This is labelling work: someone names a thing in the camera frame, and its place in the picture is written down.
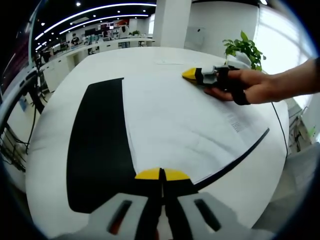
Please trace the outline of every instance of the ceiling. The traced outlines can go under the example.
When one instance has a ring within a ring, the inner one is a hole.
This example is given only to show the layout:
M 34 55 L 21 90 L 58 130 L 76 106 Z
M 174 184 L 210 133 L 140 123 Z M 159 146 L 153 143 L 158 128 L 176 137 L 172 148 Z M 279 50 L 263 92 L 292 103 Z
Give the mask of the ceiling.
M 130 0 L 48 0 L 42 6 L 42 8 L 37 13 L 36 22 L 33 29 L 33 39 L 35 39 L 39 34 L 43 33 L 52 25 L 60 22 L 67 17 L 70 17 L 74 14 L 101 7 L 106 5 L 113 5 L 113 4 L 127 4 L 127 3 L 143 3 L 143 4 L 155 4 L 156 0 L 137 0 L 137 1 L 130 1 Z M 144 15 L 151 15 L 154 14 L 156 8 L 154 6 L 142 6 L 142 5 L 131 5 L 131 6 L 115 6 L 115 7 L 108 7 L 103 9 L 98 9 L 94 11 L 90 11 L 79 16 L 76 16 L 66 22 L 63 22 L 53 28 L 52 30 L 45 33 L 41 36 L 38 40 L 35 40 L 34 46 L 37 46 L 38 43 L 42 44 L 43 42 L 48 42 L 49 39 L 56 39 L 59 38 L 61 35 L 60 32 L 76 26 L 78 24 L 70 25 L 71 22 L 76 21 L 78 19 L 87 17 L 88 19 L 85 21 L 91 21 L 94 19 L 110 17 L 110 16 L 118 16 L 118 15 L 133 15 L 133 14 L 144 14 Z M 97 24 L 98 21 L 86 24 L 86 26 Z

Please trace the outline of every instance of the black finger strap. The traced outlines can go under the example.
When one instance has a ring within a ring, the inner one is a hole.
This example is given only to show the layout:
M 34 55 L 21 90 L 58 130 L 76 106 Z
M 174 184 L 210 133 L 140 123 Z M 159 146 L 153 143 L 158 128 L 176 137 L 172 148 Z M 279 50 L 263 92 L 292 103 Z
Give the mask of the black finger strap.
M 245 89 L 246 86 L 239 80 L 228 78 L 228 67 L 221 67 L 218 69 L 218 85 L 219 88 L 223 91 L 230 92 L 233 98 L 233 101 L 238 105 L 250 105 L 247 100 Z

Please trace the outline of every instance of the person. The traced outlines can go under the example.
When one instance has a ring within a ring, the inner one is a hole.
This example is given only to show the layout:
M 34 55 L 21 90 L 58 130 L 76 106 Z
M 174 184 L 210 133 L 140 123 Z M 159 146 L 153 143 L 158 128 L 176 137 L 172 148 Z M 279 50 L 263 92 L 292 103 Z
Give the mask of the person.
M 128 38 L 128 37 L 129 37 L 129 28 L 128 28 L 127 24 L 124 23 L 124 25 L 121 26 L 120 29 L 119 29 L 118 38 L 119 38 L 119 39 L 126 39 L 126 38 Z M 129 47 L 130 47 L 129 42 L 128 42 L 128 41 L 122 42 L 122 43 L 121 43 L 121 47 L 122 47 L 123 49 L 129 48 Z
M 231 80 L 239 80 L 248 87 L 244 90 L 250 104 L 278 102 L 299 95 L 320 92 L 320 58 L 278 74 L 264 74 L 257 70 L 240 69 L 228 72 Z M 233 101 L 231 93 L 216 87 L 204 92 L 222 101 Z
M 72 34 L 71 46 L 76 46 L 79 44 L 79 38 L 75 33 Z

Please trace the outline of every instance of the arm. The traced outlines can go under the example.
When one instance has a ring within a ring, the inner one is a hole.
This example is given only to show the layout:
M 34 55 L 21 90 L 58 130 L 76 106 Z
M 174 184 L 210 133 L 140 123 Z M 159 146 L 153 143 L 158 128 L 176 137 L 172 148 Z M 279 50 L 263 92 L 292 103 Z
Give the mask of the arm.
M 320 92 L 319 60 L 308 60 L 288 71 L 268 75 L 259 71 L 241 69 L 229 71 L 230 79 L 240 80 L 247 84 L 244 91 L 251 104 L 277 102 L 294 96 Z M 233 101 L 229 92 L 218 88 L 204 90 L 223 101 Z

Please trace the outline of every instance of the ceiling light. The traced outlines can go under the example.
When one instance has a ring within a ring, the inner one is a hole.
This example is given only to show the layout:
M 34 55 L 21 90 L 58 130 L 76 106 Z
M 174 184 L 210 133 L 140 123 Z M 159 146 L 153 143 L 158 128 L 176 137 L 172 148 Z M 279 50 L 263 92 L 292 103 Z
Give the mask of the ceiling light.
M 107 17 L 102 17 L 102 18 L 98 18 L 98 19 L 94 19 L 94 20 L 91 20 L 91 21 L 86 21 L 86 22 L 83 22 L 82 24 L 90 24 L 90 23 L 93 23 L 93 22 L 97 22 L 97 21 L 101 21 L 101 20 L 105 20 L 105 19 L 114 19 L 114 18 L 117 18 L 117 17 L 120 17 L 120 18 L 124 18 L 124 17 L 149 17 L 149 15 L 147 14 L 128 14 L 128 15 L 118 15 L 118 16 L 107 16 Z M 82 24 L 78 24 L 76 26 L 72 26 L 62 32 L 60 32 L 59 34 L 64 34 L 72 29 L 75 29 L 75 28 L 78 28 L 80 26 L 82 26 Z
M 71 15 L 59 22 L 57 22 L 56 24 L 52 25 L 51 27 L 49 27 L 48 29 L 46 29 L 44 31 L 44 33 L 46 34 L 47 32 L 49 32 L 50 30 L 52 30 L 53 28 L 55 28 L 56 26 L 64 23 L 65 21 L 68 21 L 70 19 L 73 19 L 77 16 L 80 16 L 82 14 L 86 14 L 86 13 L 89 13 L 89 12 L 92 12 L 92 11 L 95 11 L 95 10 L 99 10 L 99 9 L 105 9 L 105 8 L 112 8 L 112 7 L 121 7 L 121 6 L 148 6 L 148 7 L 156 7 L 157 5 L 156 4 L 151 4 L 151 3 L 118 3 L 118 4 L 111 4 L 111 5 L 105 5 L 105 6 L 98 6 L 98 7 L 95 7 L 95 8 L 91 8 L 91 9 L 88 9 L 88 10 L 85 10 L 85 11 L 82 11 L 82 12 L 79 12 L 77 14 L 74 14 L 74 15 Z
M 44 35 L 44 33 L 40 33 L 34 40 L 38 40 L 39 38 L 41 38 Z

